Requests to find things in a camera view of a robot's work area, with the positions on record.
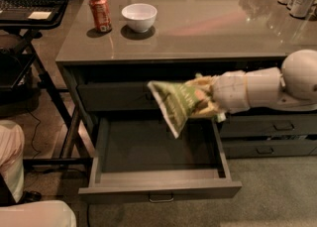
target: floor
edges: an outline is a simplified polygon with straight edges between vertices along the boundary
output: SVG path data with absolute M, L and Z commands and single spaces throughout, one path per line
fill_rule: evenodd
M 54 63 L 82 0 L 72 0 L 62 25 L 43 32 L 34 46 L 57 88 L 65 88 Z M 37 74 L 33 71 L 34 80 Z M 61 94 L 69 112 L 73 103 Z M 0 107 L 2 118 L 19 123 L 26 137 L 25 159 L 58 154 L 65 126 L 44 89 L 34 99 Z M 85 143 L 89 138 L 80 130 Z M 78 196 L 87 186 L 84 167 L 36 166 L 25 169 L 25 190 L 35 190 L 43 200 L 60 199 L 75 212 L 77 226 L 211 226 L 211 227 L 314 227 L 317 226 L 317 158 L 265 158 L 228 160 L 232 179 L 242 189 L 232 199 L 184 200 L 172 203 L 87 205 Z

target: drawer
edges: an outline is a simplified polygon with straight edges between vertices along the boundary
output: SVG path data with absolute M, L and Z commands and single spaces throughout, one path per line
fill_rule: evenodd
M 87 83 L 77 91 L 88 112 L 158 108 L 145 82 Z
M 317 116 L 232 116 L 223 123 L 221 138 L 240 138 L 280 135 L 313 135 L 317 133 Z
M 174 139 L 159 118 L 102 118 L 88 187 L 88 203 L 168 202 L 230 198 L 232 181 L 219 134 L 210 121 L 190 121 Z
M 317 154 L 317 141 L 311 140 L 224 141 L 223 147 L 228 159 L 294 157 Z

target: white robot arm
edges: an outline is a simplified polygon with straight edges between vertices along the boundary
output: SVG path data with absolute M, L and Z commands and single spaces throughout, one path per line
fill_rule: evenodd
M 230 113 L 267 107 L 281 111 L 317 109 L 317 52 L 302 50 L 289 55 L 277 67 L 220 75 L 214 99 Z

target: white pants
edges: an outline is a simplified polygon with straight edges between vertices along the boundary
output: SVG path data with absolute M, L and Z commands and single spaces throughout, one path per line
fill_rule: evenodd
M 0 173 L 16 202 L 23 194 L 24 133 L 13 121 L 0 120 Z M 40 201 L 0 207 L 0 226 L 75 227 L 72 210 L 63 201 Z

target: white bowl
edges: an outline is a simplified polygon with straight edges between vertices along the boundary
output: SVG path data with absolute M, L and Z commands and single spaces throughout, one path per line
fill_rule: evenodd
M 122 10 L 127 25 L 137 33 L 146 32 L 155 22 L 158 10 L 144 3 L 131 4 Z

